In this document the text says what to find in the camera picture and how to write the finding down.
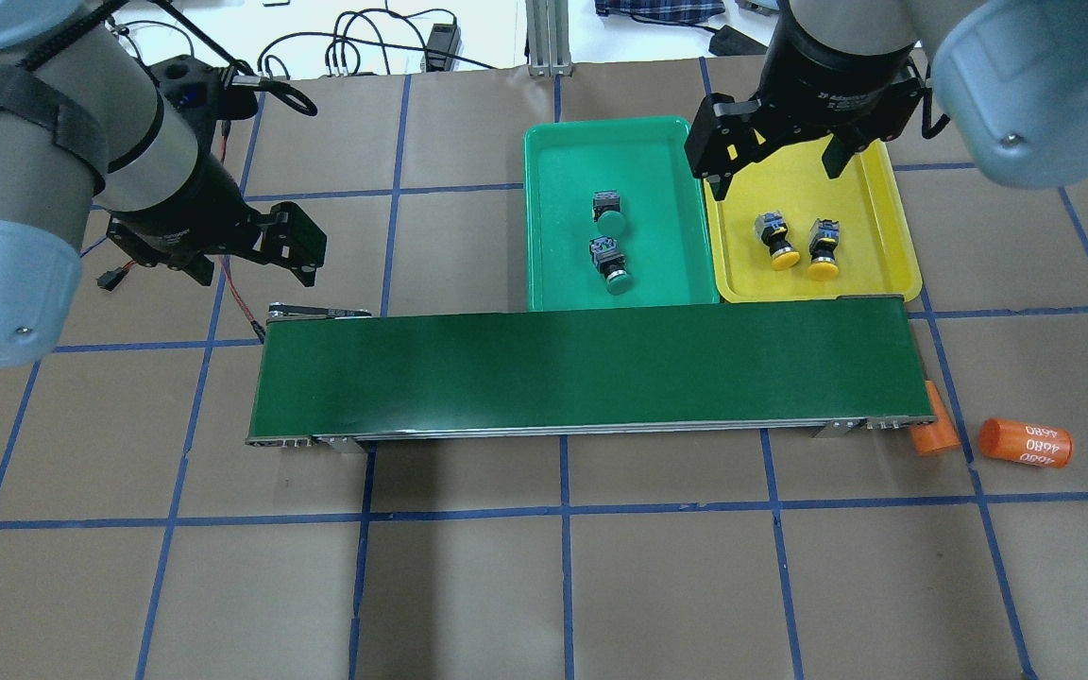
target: green conveyor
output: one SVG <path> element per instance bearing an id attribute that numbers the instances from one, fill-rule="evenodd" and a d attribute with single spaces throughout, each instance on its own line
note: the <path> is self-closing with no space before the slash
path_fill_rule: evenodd
<path id="1" fill-rule="evenodd" d="M 899 297 L 269 326 L 247 443 L 932 420 Z"/>

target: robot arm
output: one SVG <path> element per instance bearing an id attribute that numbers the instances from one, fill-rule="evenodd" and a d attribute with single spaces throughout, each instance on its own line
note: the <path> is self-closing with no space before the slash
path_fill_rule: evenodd
<path id="1" fill-rule="evenodd" d="M 148 73 L 103 28 L 124 3 L 0 0 L 0 366 L 38 360 L 57 344 L 91 198 L 111 212 L 109 236 L 129 257 L 203 285 L 207 255 L 276 263 L 305 285 L 323 263 L 325 235 L 305 212 L 246 206 L 211 153 L 218 118 L 255 113 L 254 90 L 228 86 L 275 84 L 238 75 L 249 72 L 239 63 L 172 60 Z M 316 112 L 307 100 L 299 107 Z"/>
<path id="2" fill-rule="evenodd" d="M 829 135 L 821 162 L 901 134 L 934 89 L 981 172 L 1018 188 L 1088 176 L 1088 1 L 780 0 L 759 89 L 704 99 L 687 139 L 718 201 L 734 173 L 780 147 Z"/>

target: green board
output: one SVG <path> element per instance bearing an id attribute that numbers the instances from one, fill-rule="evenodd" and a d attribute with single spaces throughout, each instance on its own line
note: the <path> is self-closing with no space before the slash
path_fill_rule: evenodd
<path id="1" fill-rule="evenodd" d="M 269 326 L 250 444 L 932 420 L 899 297 Z"/>
<path id="2" fill-rule="evenodd" d="M 527 306 L 533 311 L 718 302 L 700 182 L 678 116 L 561 122 L 523 135 Z M 617 190 L 614 233 L 632 287 L 613 296 L 591 263 L 596 190 Z"/>

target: black connector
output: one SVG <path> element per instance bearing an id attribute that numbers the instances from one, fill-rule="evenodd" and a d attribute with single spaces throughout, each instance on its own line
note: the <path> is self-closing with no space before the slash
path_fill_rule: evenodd
<path id="1" fill-rule="evenodd" d="M 456 60 L 444 54 L 456 54 L 459 48 L 461 48 L 460 26 L 432 25 L 431 38 L 426 39 L 426 50 L 431 52 L 423 53 L 422 70 L 426 73 L 449 72 L 456 65 Z"/>
<path id="2" fill-rule="evenodd" d="M 120 285 L 121 281 L 125 280 L 126 275 L 128 275 L 128 268 L 115 268 L 112 271 L 104 271 L 100 274 L 99 279 L 95 280 L 95 284 L 99 288 L 112 293 Z"/>
<path id="3" fill-rule="evenodd" d="M 712 41 L 707 44 L 707 51 L 717 57 L 731 57 L 734 54 L 765 54 L 767 47 L 750 38 L 730 25 L 721 26 Z"/>

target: plastic tray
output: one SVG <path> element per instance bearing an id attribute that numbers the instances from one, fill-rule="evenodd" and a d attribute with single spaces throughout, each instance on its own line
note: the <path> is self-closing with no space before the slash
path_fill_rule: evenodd
<path id="1" fill-rule="evenodd" d="M 733 178 L 717 203 L 706 191 L 713 265 L 720 295 L 730 302 L 816 300 L 841 296 L 920 293 L 918 258 L 885 144 L 857 154 L 838 180 L 820 164 L 824 139 L 798 144 L 752 164 Z M 791 245 L 802 255 L 794 268 L 774 271 L 769 251 L 755 236 L 762 212 L 780 211 Z M 808 279 L 808 228 L 815 219 L 841 223 L 838 279 Z"/>
<path id="2" fill-rule="evenodd" d="M 679 118 L 536 125 L 523 135 L 527 307 L 532 311 L 718 302 L 704 201 Z M 613 296 L 591 263 L 591 201 L 616 189 L 632 288 Z"/>

